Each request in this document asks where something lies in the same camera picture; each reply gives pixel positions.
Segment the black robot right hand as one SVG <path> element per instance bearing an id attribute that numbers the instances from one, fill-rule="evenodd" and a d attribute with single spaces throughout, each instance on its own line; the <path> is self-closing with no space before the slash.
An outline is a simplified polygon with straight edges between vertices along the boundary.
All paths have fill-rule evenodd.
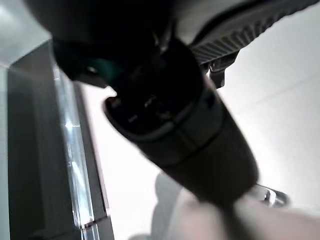
<path id="1" fill-rule="evenodd" d="M 220 99 L 225 71 L 274 23 L 314 0 L 27 0 L 66 76 L 116 95 L 108 121 L 201 200 L 230 208 L 258 180 Z"/>

